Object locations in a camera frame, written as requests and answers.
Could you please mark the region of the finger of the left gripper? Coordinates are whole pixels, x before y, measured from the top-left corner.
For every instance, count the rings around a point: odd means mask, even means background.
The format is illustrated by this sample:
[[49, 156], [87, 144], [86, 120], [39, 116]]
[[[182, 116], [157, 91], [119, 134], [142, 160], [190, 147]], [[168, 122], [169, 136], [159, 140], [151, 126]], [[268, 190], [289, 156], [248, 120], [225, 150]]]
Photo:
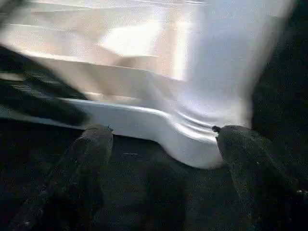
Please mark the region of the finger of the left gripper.
[[87, 114], [26, 81], [0, 81], [0, 104], [19, 113], [79, 126], [88, 120]]
[[0, 46], [0, 71], [23, 76], [26, 81], [56, 97], [87, 99], [83, 93], [70, 86], [48, 67], [3, 45]]

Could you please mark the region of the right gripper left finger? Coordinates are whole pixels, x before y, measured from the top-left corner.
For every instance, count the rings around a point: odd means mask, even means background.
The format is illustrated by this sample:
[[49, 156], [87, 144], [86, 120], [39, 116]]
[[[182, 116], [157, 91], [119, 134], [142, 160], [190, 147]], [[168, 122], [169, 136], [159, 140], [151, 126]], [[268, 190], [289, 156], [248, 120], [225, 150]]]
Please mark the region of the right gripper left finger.
[[44, 181], [33, 187], [9, 223], [11, 231], [89, 231], [103, 206], [103, 176], [113, 147], [110, 127], [90, 126]]

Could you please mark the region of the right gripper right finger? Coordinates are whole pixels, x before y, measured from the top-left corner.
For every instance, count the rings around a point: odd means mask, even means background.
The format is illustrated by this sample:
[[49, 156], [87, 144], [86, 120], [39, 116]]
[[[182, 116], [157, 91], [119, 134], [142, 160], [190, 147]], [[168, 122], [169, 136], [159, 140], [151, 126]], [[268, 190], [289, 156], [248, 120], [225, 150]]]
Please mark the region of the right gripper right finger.
[[308, 186], [279, 161], [272, 142], [242, 126], [214, 126], [250, 231], [306, 231]]

